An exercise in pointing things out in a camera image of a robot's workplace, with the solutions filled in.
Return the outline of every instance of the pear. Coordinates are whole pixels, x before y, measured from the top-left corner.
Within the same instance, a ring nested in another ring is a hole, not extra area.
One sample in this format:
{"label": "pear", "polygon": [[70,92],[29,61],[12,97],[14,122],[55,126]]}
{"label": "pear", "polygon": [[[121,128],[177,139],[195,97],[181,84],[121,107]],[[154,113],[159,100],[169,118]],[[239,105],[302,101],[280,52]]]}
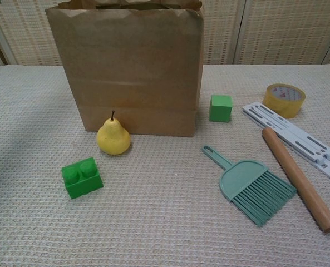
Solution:
{"label": "pear", "polygon": [[114,111],[112,111],[111,118],[107,119],[98,130],[96,140],[99,148],[110,155],[125,152],[131,142],[129,133],[114,118]]}

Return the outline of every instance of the green cube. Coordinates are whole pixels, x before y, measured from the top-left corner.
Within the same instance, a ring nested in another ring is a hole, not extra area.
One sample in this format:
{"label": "green cube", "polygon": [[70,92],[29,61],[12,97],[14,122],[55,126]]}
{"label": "green cube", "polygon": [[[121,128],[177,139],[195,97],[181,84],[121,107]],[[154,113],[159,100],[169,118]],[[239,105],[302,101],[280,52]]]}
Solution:
{"label": "green cube", "polygon": [[63,181],[72,199],[103,187],[93,157],[62,168]]}
{"label": "green cube", "polygon": [[229,122],[232,107],[231,96],[212,95],[210,99],[209,120]]}

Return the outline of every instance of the beige tablecloth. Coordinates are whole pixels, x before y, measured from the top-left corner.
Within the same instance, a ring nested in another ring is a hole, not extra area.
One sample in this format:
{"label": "beige tablecloth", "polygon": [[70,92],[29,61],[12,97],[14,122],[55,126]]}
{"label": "beige tablecloth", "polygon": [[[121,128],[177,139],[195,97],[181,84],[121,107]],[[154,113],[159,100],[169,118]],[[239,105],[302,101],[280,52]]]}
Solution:
{"label": "beige tablecloth", "polygon": [[[132,136],[100,152],[62,67],[0,67],[0,266],[330,266],[323,234],[298,195],[256,227],[219,189],[201,147],[256,159],[287,180],[242,106],[272,83],[307,99],[291,119],[330,146],[330,65],[205,66],[193,138]],[[210,96],[233,98],[232,121],[209,121]],[[330,179],[291,152],[330,207]],[[61,167],[93,156],[104,188],[70,200]]]}

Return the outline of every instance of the tape roll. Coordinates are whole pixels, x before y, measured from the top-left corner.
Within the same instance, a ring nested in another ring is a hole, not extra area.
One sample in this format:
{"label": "tape roll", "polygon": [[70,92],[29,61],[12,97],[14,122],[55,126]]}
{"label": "tape roll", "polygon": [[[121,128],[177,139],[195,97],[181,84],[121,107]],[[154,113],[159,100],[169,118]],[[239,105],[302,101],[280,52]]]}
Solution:
{"label": "tape roll", "polygon": [[275,83],[267,87],[263,104],[284,118],[297,115],[306,94],[299,88],[284,83]]}

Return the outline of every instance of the lego stud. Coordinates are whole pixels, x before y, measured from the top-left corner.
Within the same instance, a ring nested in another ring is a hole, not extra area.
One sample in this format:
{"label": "lego stud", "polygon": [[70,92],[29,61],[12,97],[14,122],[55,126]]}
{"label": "lego stud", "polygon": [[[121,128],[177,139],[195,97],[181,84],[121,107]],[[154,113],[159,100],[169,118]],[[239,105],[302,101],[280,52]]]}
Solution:
{"label": "lego stud", "polygon": [[62,176],[68,184],[74,184],[78,182],[80,178],[80,175],[75,167],[68,167],[62,170]]}
{"label": "lego stud", "polygon": [[81,164],[80,169],[83,175],[87,178],[97,174],[97,166],[93,161],[85,161]]}

